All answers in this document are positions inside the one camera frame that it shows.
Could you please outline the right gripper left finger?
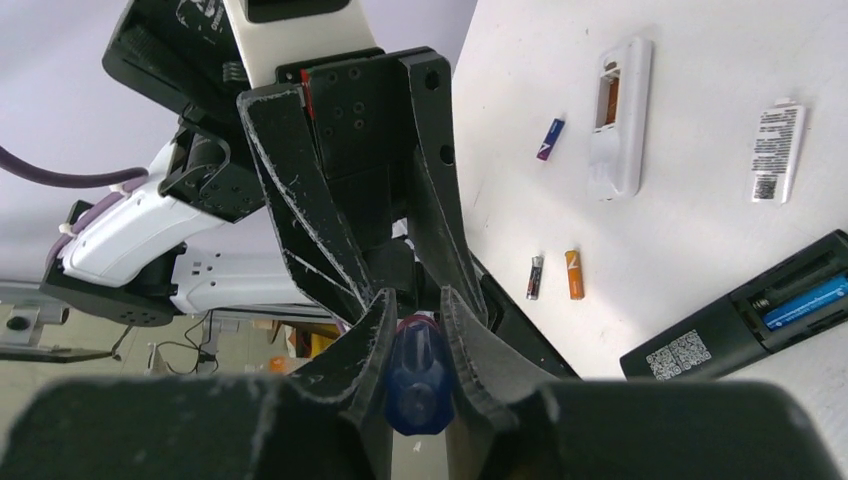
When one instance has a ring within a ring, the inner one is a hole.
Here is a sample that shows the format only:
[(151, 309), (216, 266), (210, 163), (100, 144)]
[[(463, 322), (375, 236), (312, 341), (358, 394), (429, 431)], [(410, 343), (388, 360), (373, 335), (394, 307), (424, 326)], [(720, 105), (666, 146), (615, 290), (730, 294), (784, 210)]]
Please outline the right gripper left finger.
[(288, 377), (288, 420), (306, 426), (293, 452), (299, 479), (387, 479), (393, 434), (384, 400), (397, 322), (393, 289), (382, 289), (346, 334)]

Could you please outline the white battery cover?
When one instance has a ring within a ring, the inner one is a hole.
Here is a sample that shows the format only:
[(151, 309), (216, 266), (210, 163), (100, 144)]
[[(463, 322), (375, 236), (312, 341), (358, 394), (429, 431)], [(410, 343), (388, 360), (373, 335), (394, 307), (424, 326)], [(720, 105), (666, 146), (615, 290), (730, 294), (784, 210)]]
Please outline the white battery cover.
[(806, 113), (806, 107), (791, 98), (779, 98), (760, 113), (748, 176), (753, 203), (783, 205), (789, 200)]

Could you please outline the orange battery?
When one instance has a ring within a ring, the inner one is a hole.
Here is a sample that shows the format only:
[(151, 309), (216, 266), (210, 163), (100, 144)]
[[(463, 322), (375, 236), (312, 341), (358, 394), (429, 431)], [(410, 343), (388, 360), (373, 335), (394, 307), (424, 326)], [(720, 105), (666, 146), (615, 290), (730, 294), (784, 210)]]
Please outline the orange battery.
[(580, 252), (576, 249), (568, 250), (565, 252), (564, 258), (570, 299), (582, 300), (585, 298), (585, 287)]

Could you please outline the black remote control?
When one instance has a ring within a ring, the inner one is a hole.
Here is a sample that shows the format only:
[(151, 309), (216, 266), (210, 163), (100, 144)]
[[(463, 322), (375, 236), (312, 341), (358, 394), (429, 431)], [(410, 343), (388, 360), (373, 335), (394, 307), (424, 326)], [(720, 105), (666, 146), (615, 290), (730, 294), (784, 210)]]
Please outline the black remote control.
[(847, 296), (770, 331), (762, 317), (837, 276), (847, 275), (847, 234), (834, 230), (624, 354), (625, 377), (716, 379), (847, 320)]

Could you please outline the black battery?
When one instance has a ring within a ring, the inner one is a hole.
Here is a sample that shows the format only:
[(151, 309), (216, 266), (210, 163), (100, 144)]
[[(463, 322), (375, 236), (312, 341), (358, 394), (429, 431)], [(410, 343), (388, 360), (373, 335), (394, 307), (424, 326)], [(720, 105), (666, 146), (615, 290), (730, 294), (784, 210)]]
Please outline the black battery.
[(543, 274), (545, 257), (542, 255), (534, 256), (531, 259), (531, 268), (528, 278), (526, 298), (528, 300), (537, 300), (539, 297), (541, 280)]

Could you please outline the white remote control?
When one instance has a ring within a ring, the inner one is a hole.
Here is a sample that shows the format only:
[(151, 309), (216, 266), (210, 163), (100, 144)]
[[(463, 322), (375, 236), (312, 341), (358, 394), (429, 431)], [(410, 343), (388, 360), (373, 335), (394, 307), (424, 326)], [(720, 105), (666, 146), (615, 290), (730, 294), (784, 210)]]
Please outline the white remote control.
[(587, 184), (595, 200), (630, 198), (640, 189), (652, 60), (653, 42), (640, 36), (599, 58)]

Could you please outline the blue red screwdriver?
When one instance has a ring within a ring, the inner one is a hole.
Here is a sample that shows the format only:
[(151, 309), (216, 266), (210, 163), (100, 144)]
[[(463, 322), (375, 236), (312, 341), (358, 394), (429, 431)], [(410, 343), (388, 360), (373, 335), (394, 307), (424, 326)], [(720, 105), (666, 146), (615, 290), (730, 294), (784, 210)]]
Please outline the blue red screwdriver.
[(398, 433), (436, 435), (453, 421), (453, 377), (433, 315), (417, 312), (398, 323), (385, 381), (384, 414)]

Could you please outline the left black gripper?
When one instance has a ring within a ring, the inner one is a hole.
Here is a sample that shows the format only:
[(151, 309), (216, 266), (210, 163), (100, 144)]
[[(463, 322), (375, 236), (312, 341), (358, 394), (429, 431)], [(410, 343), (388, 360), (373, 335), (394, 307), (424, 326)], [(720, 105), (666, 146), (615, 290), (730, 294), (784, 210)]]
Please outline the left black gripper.
[(450, 64), (432, 49), (400, 62), (409, 94), (398, 56), (373, 48), (279, 67), (274, 84), (235, 96), (228, 123), (188, 110), (160, 192), (230, 223), (265, 206), (297, 289), (355, 324), (376, 291), (367, 257), (405, 210), (413, 153), (416, 255), (487, 325), (459, 194)]

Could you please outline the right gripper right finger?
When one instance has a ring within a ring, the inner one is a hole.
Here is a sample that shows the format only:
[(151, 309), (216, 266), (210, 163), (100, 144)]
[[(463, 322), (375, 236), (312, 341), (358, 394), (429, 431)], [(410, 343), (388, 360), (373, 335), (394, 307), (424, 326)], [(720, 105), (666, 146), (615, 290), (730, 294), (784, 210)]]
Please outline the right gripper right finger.
[(446, 433), (449, 477), (529, 479), (537, 468), (516, 408), (556, 377), (485, 327), (452, 287), (441, 289), (440, 314), (456, 382)]

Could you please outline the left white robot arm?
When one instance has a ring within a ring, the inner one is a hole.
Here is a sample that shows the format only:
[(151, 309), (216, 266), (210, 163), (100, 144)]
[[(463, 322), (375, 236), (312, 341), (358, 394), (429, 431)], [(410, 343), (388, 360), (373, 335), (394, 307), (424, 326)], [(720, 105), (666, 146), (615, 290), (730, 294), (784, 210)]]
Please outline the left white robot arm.
[(178, 129), (73, 207), (42, 292), (148, 327), (302, 301), (356, 322), (450, 287), (487, 321), (433, 49), (383, 50), (357, 1), (131, 1), (102, 65)]

